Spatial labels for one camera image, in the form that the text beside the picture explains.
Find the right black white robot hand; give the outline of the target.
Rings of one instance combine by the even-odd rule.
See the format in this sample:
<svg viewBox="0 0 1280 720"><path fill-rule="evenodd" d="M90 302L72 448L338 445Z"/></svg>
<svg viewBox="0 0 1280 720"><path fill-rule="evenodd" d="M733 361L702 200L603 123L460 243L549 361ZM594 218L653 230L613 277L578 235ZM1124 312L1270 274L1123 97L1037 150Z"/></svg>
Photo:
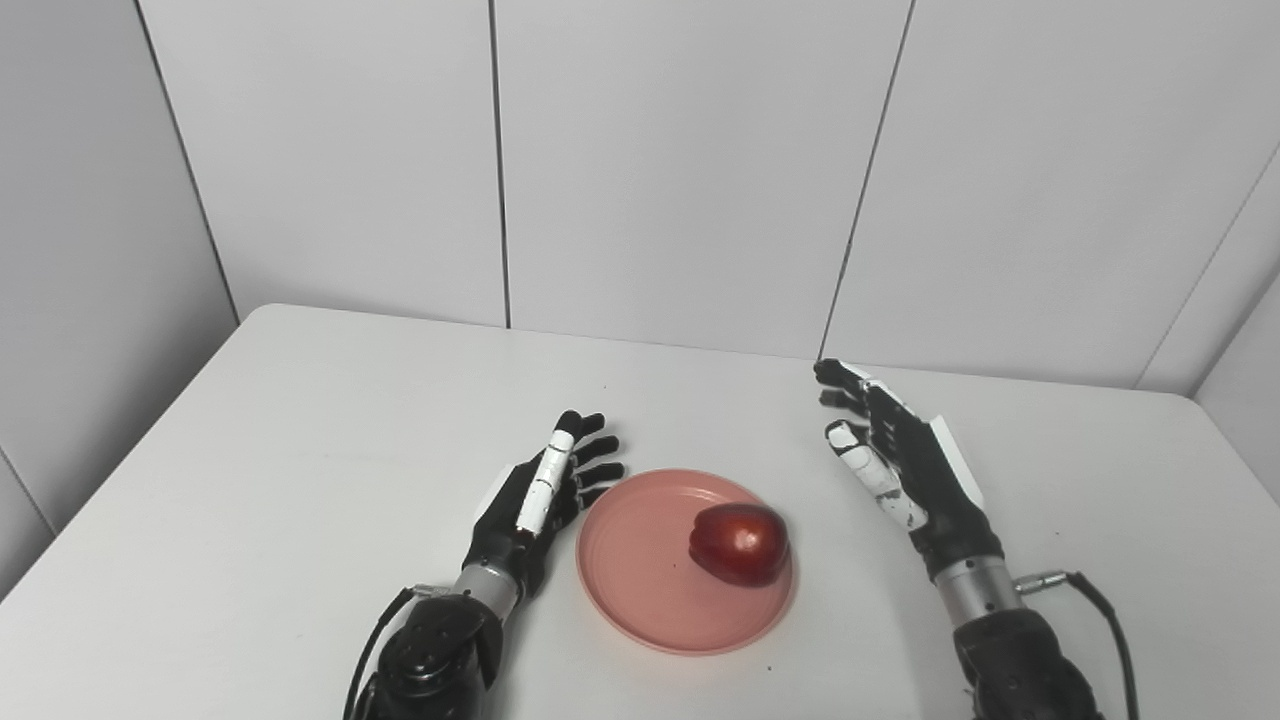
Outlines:
<svg viewBox="0 0 1280 720"><path fill-rule="evenodd" d="M813 372L820 404L851 413L827 425L828 446L908 533L929 579L969 559L1005 556L942 416L923 419L886 383L836 357L815 361Z"/></svg>

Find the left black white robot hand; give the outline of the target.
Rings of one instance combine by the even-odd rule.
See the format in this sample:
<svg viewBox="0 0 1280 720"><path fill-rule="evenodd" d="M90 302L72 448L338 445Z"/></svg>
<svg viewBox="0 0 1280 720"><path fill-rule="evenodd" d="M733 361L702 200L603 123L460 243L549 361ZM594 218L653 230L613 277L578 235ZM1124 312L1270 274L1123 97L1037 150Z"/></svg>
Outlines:
<svg viewBox="0 0 1280 720"><path fill-rule="evenodd" d="M518 601L535 594L557 534L625 478L612 457L620 447L603 414L562 413L547 446L508 473L475 521L463 566L506 574Z"/></svg>

